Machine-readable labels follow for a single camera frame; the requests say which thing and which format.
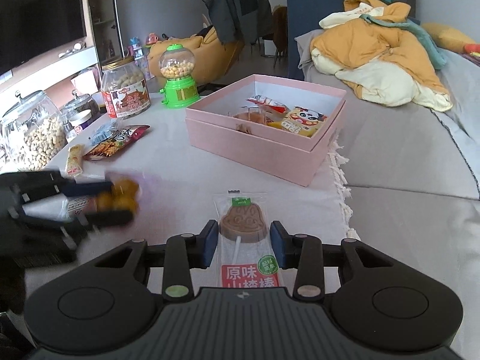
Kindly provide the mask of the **red white snack pack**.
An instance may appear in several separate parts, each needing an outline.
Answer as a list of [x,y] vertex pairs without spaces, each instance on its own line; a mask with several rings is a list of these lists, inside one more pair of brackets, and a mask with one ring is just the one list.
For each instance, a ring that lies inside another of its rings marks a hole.
[[277,113],[279,115],[284,115],[290,111],[290,108],[285,104],[276,100],[272,100],[271,98],[263,95],[255,95],[249,97],[247,99],[247,102],[256,104],[258,107],[264,109],[267,112]]

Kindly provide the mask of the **yellow and cream blanket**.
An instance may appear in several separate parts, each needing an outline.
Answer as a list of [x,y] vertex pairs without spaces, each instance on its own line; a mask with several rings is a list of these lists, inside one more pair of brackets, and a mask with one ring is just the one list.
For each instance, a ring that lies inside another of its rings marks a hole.
[[318,72],[348,85],[355,96],[386,107],[409,102],[438,112],[453,107],[437,72],[446,58],[404,2],[345,0],[344,9],[323,18],[310,42]]

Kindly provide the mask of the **dark jacket on chair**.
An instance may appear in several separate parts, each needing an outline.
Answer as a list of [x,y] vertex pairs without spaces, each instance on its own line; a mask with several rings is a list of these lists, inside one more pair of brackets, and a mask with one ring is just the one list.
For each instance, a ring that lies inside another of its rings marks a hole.
[[273,33],[269,0],[203,0],[222,44],[243,41],[254,44]]

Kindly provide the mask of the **yellow plum fruit pack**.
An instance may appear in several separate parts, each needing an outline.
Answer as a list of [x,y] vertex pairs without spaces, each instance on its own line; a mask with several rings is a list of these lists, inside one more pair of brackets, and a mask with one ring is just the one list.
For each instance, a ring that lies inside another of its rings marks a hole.
[[68,197],[62,206],[65,216],[94,214],[107,211],[130,211],[137,213],[137,199],[142,195],[140,184],[125,175],[114,175],[112,185],[93,195]]

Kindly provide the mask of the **small dark glass jar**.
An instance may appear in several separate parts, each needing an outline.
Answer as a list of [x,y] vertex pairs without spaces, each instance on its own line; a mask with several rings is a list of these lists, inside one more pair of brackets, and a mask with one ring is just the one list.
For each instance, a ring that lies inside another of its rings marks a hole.
[[74,89],[72,96],[73,99],[60,109],[64,123],[71,123],[73,117],[82,111],[90,111],[90,121],[95,121],[100,116],[99,105],[90,94],[78,94]]

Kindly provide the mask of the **red spicy snack bag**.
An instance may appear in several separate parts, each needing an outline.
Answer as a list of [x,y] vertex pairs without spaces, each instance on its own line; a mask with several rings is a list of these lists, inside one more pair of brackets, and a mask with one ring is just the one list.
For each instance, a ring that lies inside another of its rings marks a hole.
[[150,128],[150,125],[129,125],[118,130],[108,139],[101,141],[83,155],[86,161],[98,161],[111,158],[125,149],[128,145],[138,141]]

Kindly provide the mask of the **yellow beanbag chair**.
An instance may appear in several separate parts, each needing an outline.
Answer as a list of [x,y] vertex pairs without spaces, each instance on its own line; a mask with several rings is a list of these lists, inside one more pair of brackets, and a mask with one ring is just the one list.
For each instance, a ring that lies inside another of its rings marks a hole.
[[240,53],[244,48],[242,41],[222,44],[214,27],[211,27],[204,37],[193,35],[183,39],[171,38],[157,41],[151,47],[147,59],[150,72],[156,77],[161,87],[164,86],[166,79],[160,73],[160,56],[168,46],[174,43],[181,44],[193,53],[195,67],[192,77],[198,85],[209,84],[225,76],[239,60]]

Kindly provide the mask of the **pink cardboard box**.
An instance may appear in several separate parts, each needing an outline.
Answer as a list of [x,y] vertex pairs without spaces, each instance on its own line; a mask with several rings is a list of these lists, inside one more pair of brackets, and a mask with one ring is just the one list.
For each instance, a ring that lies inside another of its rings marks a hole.
[[[344,89],[276,76],[251,75],[185,110],[190,144],[239,164],[307,187],[338,136],[346,110]],[[326,119],[306,137],[239,118],[261,95]]]

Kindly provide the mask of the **hawthorn lollipop pack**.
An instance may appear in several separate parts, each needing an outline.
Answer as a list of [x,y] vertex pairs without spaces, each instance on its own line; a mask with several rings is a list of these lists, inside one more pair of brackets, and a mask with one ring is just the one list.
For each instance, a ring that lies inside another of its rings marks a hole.
[[266,193],[231,190],[213,198],[218,216],[219,285],[229,289],[283,285],[272,249]]

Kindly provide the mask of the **large glass peanut jar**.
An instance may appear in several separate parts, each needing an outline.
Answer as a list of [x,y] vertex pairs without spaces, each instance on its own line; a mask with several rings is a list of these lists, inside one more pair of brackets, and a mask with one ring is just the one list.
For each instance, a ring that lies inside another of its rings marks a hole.
[[16,104],[1,117],[3,172],[39,171],[66,144],[61,113],[47,94],[38,90],[25,97],[16,93]]

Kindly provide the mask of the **green gumball candy dispenser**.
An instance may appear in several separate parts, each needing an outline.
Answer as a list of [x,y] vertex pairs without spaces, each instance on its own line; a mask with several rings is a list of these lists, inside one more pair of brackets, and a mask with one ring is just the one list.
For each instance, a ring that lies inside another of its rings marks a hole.
[[195,67],[194,54],[182,44],[174,43],[162,53],[160,73],[166,80],[160,93],[167,108],[183,108],[200,99],[192,73]]

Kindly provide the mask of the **purple paper cup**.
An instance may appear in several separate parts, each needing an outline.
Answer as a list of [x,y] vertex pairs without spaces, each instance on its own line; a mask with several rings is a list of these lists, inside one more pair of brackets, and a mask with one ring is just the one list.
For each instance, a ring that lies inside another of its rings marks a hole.
[[78,112],[69,119],[69,123],[72,125],[73,131],[76,135],[79,135],[83,130],[91,125],[92,122],[93,116],[90,109]]

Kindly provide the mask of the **blue candy cube bag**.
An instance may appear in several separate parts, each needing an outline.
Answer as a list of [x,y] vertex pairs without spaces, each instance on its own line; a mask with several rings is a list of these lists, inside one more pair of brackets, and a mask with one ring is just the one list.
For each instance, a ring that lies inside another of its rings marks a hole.
[[101,125],[94,131],[93,135],[89,138],[89,146],[96,146],[102,141],[105,141],[106,139],[112,137],[121,127],[122,121],[118,119],[113,119],[108,123]]

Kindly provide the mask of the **panda snack pack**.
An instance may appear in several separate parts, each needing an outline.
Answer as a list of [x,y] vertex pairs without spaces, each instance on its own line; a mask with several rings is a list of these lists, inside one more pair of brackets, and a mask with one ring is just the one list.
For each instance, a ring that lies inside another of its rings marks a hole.
[[302,137],[312,137],[326,121],[327,116],[303,107],[295,107],[280,122],[280,127]]

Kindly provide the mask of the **round rice cracker pack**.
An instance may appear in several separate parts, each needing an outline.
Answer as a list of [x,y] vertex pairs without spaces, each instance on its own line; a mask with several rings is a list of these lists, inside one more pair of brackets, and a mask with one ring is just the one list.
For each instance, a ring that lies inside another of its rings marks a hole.
[[275,111],[265,111],[262,108],[245,107],[241,108],[241,111],[233,115],[233,118],[272,127],[275,122],[280,122],[282,120],[283,114]]

